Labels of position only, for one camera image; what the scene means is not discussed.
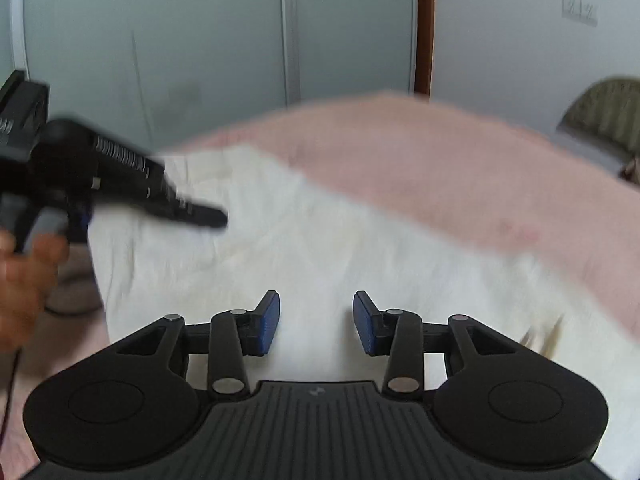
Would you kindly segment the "person's left hand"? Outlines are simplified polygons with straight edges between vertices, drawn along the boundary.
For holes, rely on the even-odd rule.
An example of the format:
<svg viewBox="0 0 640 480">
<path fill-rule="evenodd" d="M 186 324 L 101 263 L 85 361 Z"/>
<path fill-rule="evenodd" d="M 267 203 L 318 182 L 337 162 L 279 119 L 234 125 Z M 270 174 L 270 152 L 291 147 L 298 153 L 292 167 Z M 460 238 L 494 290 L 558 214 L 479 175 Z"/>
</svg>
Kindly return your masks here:
<svg viewBox="0 0 640 480">
<path fill-rule="evenodd" d="M 26 254 L 16 254 L 16 240 L 1 231 L 1 352 L 24 346 L 35 330 L 44 304 L 58 281 L 58 268 L 70 255 L 65 237 L 40 234 Z"/>
</svg>

